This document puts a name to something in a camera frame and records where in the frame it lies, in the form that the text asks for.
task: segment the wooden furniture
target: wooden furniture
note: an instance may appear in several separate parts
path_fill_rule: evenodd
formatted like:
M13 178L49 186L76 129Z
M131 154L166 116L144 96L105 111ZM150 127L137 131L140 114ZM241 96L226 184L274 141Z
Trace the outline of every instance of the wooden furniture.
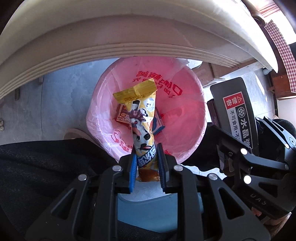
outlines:
M267 32L267 30L264 28L266 24L264 21L264 18L248 0L242 0L242 2L246 5L252 17L256 20L257 24L260 26L262 32L264 33L265 37L267 38L274 52L274 55L278 63L278 67L279 67L278 72L276 73L274 70L272 70L269 74L273 83L273 87L271 87L270 90L275 93L276 98L278 100L294 98L296 96L296 93L291 92L286 68L284 66L283 60L280 56L280 53L276 45L274 44L273 40L269 36L269 33Z
M218 82L231 80L251 71L258 70L264 66L252 58L232 68L203 62L201 66L193 68L193 72L199 78L202 86L208 87Z

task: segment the yellow snack package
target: yellow snack package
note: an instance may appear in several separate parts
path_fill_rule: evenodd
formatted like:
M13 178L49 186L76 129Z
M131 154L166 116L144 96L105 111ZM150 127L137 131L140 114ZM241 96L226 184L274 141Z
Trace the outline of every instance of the yellow snack package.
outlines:
M131 120L139 176L143 182L159 181L156 146L152 134L156 85L153 79L132 88L114 93L120 104L125 104Z

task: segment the trash bag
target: trash bag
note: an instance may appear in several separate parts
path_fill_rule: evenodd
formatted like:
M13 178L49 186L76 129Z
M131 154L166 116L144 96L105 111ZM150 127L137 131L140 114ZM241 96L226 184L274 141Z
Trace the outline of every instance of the trash bag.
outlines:
M91 135L115 160L130 154L133 147L131 129L114 119L118 103L113 93L153 78L156 107L165 128L155 135L166 154L177 163L185 161L198 147L206 129L206 103L202 85L186 66L187 60L170 57L121 58L100 77L86 116Z

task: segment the red checkered cloth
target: red checkered cloth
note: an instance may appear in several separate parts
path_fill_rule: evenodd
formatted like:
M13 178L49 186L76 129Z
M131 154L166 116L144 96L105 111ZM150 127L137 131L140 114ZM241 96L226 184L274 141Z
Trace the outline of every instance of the red checkered cloth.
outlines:
M286 43L280 30L272 20L264 28L269 33L283 60L289 78L291 92L296 93L296 61L290 46Z

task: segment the cartoon character print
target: cartoon character print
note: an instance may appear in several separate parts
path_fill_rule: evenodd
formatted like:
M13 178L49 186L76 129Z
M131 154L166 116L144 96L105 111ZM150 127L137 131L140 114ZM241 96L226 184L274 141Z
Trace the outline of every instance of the cartoon character print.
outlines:
M143 108L138 110L139 104L139 100L133 101L131 111L128 114L131 119L133 139L136 149L148 151L152 148L152 146L148 145L151 135L141 124L146 121L145 117L148 117L148 114Z
M149 112L152 112L155 110L155 101L153 98L148 98L144 100L144 105Z

